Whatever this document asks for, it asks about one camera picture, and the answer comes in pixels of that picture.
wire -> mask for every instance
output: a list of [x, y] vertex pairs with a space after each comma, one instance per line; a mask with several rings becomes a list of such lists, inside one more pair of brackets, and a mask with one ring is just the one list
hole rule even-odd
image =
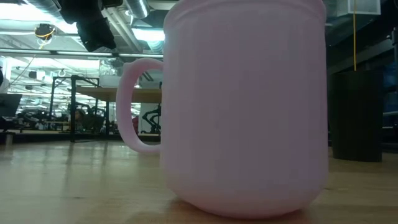
[[42, 39], [37, 39], [37, 44], [38, 45], [42, 45], [42, 44], [47, 45], [47, 44], [51, 44], [51, 42], [52, 42], [52, 39], [50, 39], [48, 41], [44, 41]]
[[354, 71], [356, 72], [356, 0], [354, 0]]
[[[43, 44], [39, 47], [39, 50], [42, 50], [43, 47], [44, 47], [44, 45], [45, 45], [45, 44], [44, 44], [44, 42], [43, 42]], [[32, 60], [30, 60], [30, 62], [27, 64], [27, 66], [26, 66], [25, 69], [21, 72], [21, 74], [19, 74], [18, 77], [17, 77], [14, 81], [10, 82], [10, 84], [8, 85], [8, 87], [10, 87], [12, 84], [14, 84], [16, 81], [18, 81], [18, 80], [20, 79], [21, 76], [23, 76], [23, 74], [26, 72], [26, 70], [27, 70], [27, 69], [29, 68], [29, 66], [32, 64], [33, 60], [35, 60], [35, 58], [36, 58], [36, 55], [33, 56]]]

black machine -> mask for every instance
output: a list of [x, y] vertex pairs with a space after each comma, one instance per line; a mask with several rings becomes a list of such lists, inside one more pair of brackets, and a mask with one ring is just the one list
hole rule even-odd
[[14, 117], [17, 112], [21, 94], [0, 94], [0, 129], [6, 132], [13, 127], [13, 122], [4, 117]]
[[77, 131], [91, 131], [92, 133], [101, 130], [104, 116], [97, 115], [95, 111], [103, 111], [102, 109], [91, 108], [84, 103], [76, 102], [76, 130]]
[[65, 22], [76, 22], [83, 45], [89, 52], [106, 47], [115, 49], [114, 36], [107, 18], [102, 16], [104, 8], [121, 6], [123, 0], [53, 0], [60, 9]]
[[[159, 88], [162, 89], [163, 82], [159, 83]], [[142, 134], [160, 134], [161, 133], [161, 125], [159, 124], [160, 117], [162, 116], [162, 106], [160, 104], [157, 105], [157, 108], [153, 111], [146, 112], [142, 118], [144, 121], [148, 122], [150, 125], [150, 132], [141, 131]]]
[[3, 81], [4, 81], [4, 75], [2, 74], [2, 66], [0, 66], [0, 86], [2, 85]]
[[44, 130], [48, 112], [40, 109], [24, 109], [14, 120], [16, 129]]

wooden table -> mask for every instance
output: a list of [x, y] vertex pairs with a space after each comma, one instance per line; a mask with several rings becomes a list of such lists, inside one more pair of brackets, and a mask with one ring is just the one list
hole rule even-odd
[[61, 131], [63, 131], [63, 127], [64, 126], [69, 127], [69, 121], [44, 121], [44, 123], [47, 123], [47, 124], [62, 124], [61, 125]]
[[0, 223], [398, 223], [398, 155], [381, 164], [330, 159], [327, 187], [307, 209], [272, 220], [231, 220], [179, 200], [158, 156], [122, 142], [0, 149]]
[[[83, 95], [91, 96], [93, 98], [115, 102], [116, 101], [116, 88], [88, 88], [77, 87], [76, 91]], [[134, 89], [132, 96], [132, 103], [161, 103], [162, 90], [161, 89]]]

mug rim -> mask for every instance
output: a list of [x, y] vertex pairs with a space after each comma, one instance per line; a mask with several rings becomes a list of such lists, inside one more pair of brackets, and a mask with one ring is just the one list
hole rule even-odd
[[[240, 2], [240, 3], [247, 3], [248, 1], [258, 1], [258, 0], [179, 0], [173, 8], [167, 13], [165, 21], [164, 21], [164, 32], [165, 34], [167, 33], [167, 29], [169, 29], [170, 26], [178, 22], [178, 20], [186, 16], [187, 14], [190, 14], [192, 12], [195, 12], [197, 10], [200, 10], [204, 7], [208, 7], [209, 5], [212, 4], [223, 4], [223, 3], [231, 3], [231, 2]], [[313, 14], [316, 14], [319, 20], [323, 22], [323, 24], [326, 22], [326, 6], [321, 0], [312, 0], [314, 3], [316, 3], [316, 6], [313, 7], [308, 7], [304, 2], [308, 2], [308, 0], [305, 1], [298, 1], [298, 0], [268, 0], [268, 2], [277, 2], [277, 3], [284, 3], [284, 4], [293, 4], [297, 7], [304, 7], [306, 10], [312, 12]]]

mug handle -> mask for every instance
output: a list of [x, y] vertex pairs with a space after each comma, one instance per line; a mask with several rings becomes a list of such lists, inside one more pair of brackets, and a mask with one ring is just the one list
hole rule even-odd
[[116, 117], [123, 141], [132, 150], [146, 154], [160, 151], [160, 145], [150, 146], [143, 143], [135, 132], [131, 122], [131, 99], [138, 78], [149, 69], [163, 70], [163, 62], [152, 58], [141, 58], [133, 63], [123, 65], [123, 76], [120, 79], [116, 93]]

